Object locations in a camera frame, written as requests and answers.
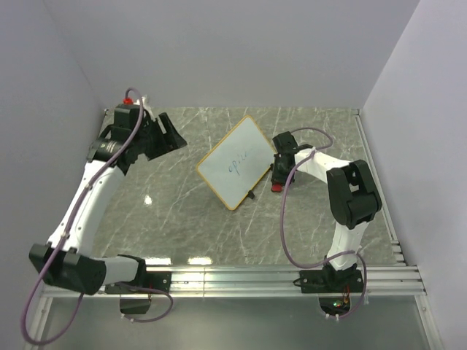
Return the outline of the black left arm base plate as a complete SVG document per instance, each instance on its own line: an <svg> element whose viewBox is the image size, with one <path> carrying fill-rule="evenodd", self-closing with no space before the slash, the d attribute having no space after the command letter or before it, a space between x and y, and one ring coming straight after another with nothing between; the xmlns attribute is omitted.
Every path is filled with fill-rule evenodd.
<svg viewBox="0 0 467 350"><path fill-rule="evenodd" d="M107 294L136 294L144 289L156 289L169 292L171 286L170 271L148 271L139 281L121 282L120 284L106 285L104 291Z"/></svg>

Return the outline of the red bone shaped eraser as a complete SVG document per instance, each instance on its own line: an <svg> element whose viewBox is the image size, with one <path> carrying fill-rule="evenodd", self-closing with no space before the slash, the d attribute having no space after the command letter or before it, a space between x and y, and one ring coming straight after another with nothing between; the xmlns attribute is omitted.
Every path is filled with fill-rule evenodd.
<svg viewBox="0 0 467 350"><path fill-rule="evenodd" d="M281 185L281 184L273 184L273 185L271 186L271 191L272 191L273 193L280 193L280 192L282 192L282 185Z"/></svg>

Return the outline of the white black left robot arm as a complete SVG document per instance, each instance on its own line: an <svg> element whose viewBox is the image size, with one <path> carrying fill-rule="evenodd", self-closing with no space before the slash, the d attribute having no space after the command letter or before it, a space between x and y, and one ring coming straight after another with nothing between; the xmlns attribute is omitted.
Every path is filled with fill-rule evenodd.
<svg viewBox="0 0 467 350"><path fill-rule="evenodd" d="M120 104L114 121L89 149L77 192L46 244L34 244L29 260L43 282L84 295L102 286L120 284L131 293L147 286L146 262L120 254L93 258L93 242L104 212L129 168L140 155L156 159L187 144L167 113L154 116L150 108Z"/></svg>

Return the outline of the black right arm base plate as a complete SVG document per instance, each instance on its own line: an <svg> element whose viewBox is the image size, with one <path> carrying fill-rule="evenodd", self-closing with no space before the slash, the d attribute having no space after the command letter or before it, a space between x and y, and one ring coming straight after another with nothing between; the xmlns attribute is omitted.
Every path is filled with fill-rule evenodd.
<svg viewBox="0 0 467 350"><path fill-rule="evenodd" d="M353 293L363 292L365 281L357 263L339 271L327 263L320 270L300 270L293 285L299 287L302 294Z"/></svg>

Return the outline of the yellow framed whiteboard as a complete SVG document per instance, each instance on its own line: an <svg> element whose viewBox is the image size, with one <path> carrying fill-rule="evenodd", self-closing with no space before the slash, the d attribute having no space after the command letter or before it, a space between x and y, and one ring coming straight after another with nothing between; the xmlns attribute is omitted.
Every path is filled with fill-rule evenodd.
<svg viewBox="0 0 467 350"><path fill-rule="evenodd" d="M247 115L196 164L196 172L234 211L269 171L274 154L269 139Z"/></svg>

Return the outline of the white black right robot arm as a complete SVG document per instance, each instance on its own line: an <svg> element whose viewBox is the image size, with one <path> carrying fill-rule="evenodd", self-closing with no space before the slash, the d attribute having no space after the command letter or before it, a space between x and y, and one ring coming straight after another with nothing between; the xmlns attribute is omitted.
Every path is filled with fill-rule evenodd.
<svg viewBox="0 0 467 350"><path fill-rule="evenodd" d="M300 269L302 292L364 292L366 278L357 268L363 234L382 208L374 178L364 160L341 160L316 148L298 147L274 156L272 187L283 189L279 214L282 248L292 265ZM296 171L327 184L331 213L336 222L331 248L323 262L304 265L290 255L285 240L285 204Z"/></svg>

